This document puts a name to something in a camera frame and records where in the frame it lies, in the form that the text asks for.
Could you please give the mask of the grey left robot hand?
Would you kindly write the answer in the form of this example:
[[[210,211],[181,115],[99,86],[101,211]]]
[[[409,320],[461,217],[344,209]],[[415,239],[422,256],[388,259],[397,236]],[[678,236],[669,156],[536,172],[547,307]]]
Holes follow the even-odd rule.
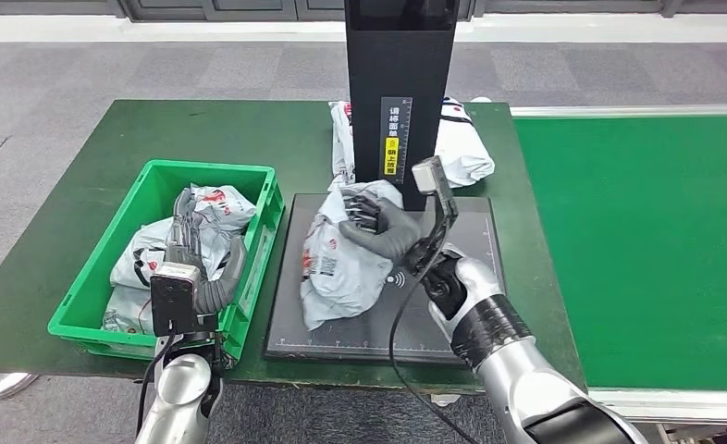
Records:
[[[199,315],[214,315],[233,303],[248,252],[240,234],[203,229],[203,217],[195,211],[196,204],[190,188],[183,189],[176,198],[171,231],[166,240],[165,260],[192,265],[199,270],[193,308]],[[220,257],[227,261],[217,278],[208,272],[203,263],[203,253],[213,250],[212,241],[226,248]]]

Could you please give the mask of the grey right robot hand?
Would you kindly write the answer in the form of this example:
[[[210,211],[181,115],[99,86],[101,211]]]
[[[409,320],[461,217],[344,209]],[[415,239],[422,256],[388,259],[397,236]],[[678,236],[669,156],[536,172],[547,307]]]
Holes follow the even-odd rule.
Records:
[[[339,222],[340,233],[352,243],[394,263],[418,242],[419,224],[387,197],[377,197],[369,191],[342,190],[345,204],[357,216],[375,216],[380,232],[362,229],[355,221]]]

